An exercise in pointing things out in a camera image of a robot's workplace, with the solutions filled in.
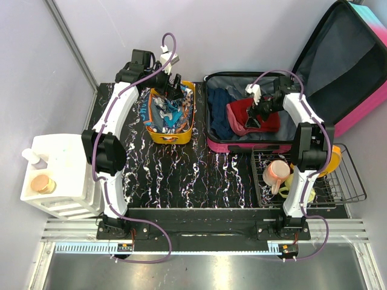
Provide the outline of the red garment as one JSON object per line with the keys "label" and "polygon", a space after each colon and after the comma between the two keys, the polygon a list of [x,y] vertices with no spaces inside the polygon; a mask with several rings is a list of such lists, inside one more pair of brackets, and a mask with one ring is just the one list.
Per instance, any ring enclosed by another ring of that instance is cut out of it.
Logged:
{"label": "red garment", "polygon": [[277,112],[270,114],[267,121],[263,121],[261,116],[257,115],[257,120],[261,124],[260,128],[246,126],[247,109],[251,107],[252,103],[252,98],[244,98],[227,104],[227,119],[232,131],[240,137],[254,132],[278,132],[281,121]]}

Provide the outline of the pink ribbed garment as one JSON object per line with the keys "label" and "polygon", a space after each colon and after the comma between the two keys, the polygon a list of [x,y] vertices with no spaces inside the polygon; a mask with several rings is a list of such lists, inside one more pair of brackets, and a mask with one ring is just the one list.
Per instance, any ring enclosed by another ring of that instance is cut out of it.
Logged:
{"label": "pink ribbed garment", "polygon": [[231,104],[228,104],[226,106],[226,113],[231,130],[238,136],[242,137],[249,133],[259,132],[259,129],[245,127],[247,121],[246,108],[233,109]]}

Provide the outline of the teal and pink kids suitcase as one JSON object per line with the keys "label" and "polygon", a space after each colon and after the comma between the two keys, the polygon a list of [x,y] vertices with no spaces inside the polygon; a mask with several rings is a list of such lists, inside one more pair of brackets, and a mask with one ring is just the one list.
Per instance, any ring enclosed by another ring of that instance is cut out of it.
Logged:
{"label": "teal and pink kids suitcase", "polygon": [[[301,79],[308,104],[324,122],[334,126],[339,137],[386,100],[386,28],[368,7],[337,1],[314,29],[293,72]],[[278,112],[278,132],[234,134],[231,140],[220,140],[210,127],[209,88],[225,89],[237,101],[254,81],[263,95],[273,94],[273,82],[279,76],[279,72],[229,71],[205,77],[205,133],[212,151],[290,148],[296,126],[285,111]]]}

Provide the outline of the white cylindrical tube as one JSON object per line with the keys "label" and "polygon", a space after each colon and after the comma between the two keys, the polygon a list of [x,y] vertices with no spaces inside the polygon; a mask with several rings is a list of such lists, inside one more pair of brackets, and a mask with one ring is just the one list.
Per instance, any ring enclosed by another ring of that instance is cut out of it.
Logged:
{"label": "white cylindrical tube", "polygon": [[46,169],[47,162],[37,155],[31,148],[26,148],[22,151],[21,155],[35,168]]}

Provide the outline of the gold lidded cosmetic jar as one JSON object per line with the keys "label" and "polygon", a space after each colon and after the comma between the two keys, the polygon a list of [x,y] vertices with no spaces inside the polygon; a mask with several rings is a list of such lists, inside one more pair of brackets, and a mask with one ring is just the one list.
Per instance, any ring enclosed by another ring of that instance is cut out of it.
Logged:
{"label": "gold lidded cosmetic jar", "polygon": [[34,192],[50,194],[55,191],[56,183],[47,175],[38,175],[31,181],[30,187]]}

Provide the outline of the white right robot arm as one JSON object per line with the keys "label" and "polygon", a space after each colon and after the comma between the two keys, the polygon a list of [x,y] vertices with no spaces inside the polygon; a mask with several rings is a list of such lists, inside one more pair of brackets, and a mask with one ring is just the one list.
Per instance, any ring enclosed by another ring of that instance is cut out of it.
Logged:
{"label": "white right robot arm", "polygon": [[258,239],[309,239],[308,200],[315,180],[330,162],[334,126],[324,124],[312,110],[302,84],[294,85],[291,78],[281,76],[273,82],[273,87],[274,94],[265,100],[257,81],[246,86],[246,95],[253,100],[247,110],[246,124],[261,127],[258,118],[266,121],[271,113],[288,113],[297,127],[290,149],[293,178],[279,216],[273,222],[256,224]]}

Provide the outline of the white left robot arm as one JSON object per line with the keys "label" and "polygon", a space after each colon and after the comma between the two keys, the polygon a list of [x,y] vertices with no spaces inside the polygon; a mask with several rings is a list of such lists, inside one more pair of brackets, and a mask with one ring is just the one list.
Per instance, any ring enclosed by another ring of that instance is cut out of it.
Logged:
{"label": "white left robot arm", "polygon": [[111,99],[99,121],[84,130],[81,140],[94,182],[102,189],[104,209],[101,231],[117,239],[130,234],[130,224],[123,219],[127,205],[123,197],[122,170],[126,150],[119,140],[126,117],[145,88],[154,88],[171,97],[180,85],[180,76],[170,82],[172,65],[179,60],[174,51],[162,46],[159,60],[152,52],[133,50],[131,60],[116,74]]}

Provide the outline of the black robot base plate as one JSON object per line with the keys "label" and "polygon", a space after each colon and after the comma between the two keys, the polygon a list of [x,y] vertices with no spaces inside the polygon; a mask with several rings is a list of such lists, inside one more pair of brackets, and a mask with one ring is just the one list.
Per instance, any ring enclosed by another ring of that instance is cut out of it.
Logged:
{"label": "black robot base plate", "polygon": [[160,232],[144,221],[162,227],[170,236],[236,235],[258,240],[306,241],[311,239],[306,218],[286,220],[280,209],[140,209],[126,213],[130,221],[103,216],[97,226],[102,239],[126,239],[135,234],[138,240],[154,237]]}

